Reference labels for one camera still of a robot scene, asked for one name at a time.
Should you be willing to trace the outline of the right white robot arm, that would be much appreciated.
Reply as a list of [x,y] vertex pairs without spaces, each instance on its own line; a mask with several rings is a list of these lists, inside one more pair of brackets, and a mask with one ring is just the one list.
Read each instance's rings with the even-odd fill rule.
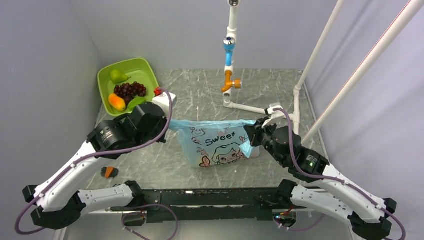
[[376,197],[341,174],[329,160],[301,144],[301,137],[288,126],[263,126],[264,118],[244,126],[248,147],[262,146],[272,158],[296,179],[325,190],[316,193],[291,180],[282,180],[275,194],[276,203],[305,207],[331,216],[365,240],[387,239],[392,230],[389,215],[397,202]]

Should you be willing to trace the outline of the green fake fruit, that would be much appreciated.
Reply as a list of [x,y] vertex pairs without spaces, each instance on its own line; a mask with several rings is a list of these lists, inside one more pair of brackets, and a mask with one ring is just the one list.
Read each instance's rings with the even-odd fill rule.
[[132,111],[136,106],[146,102],[146,99],[142,96],[137,96],[133,98],[127,105],[127,109]]

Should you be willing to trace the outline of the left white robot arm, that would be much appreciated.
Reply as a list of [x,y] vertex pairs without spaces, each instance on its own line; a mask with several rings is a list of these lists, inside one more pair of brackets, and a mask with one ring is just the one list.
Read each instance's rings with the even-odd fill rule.
[[99,190],[83,190],[81,186],[90,175],[120,156],[165,143],[172,113],[172,103],[145,102],[131,113],[100,122],[52,177],[23,189],[26,208],[31,210],[37,229],[60,230],[86,214],[111,207],[139,209],[145,196],[136,181]]

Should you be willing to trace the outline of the blue printed plastic bag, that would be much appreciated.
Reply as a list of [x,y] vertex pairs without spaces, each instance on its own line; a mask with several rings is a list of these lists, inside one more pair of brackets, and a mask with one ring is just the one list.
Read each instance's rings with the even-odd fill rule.
[[188,163],[195,168],[224,166],[255,159],[259,147],[250,146],[244,126],[254,120],[190,121],[173,119],[169,129],[177,133]]

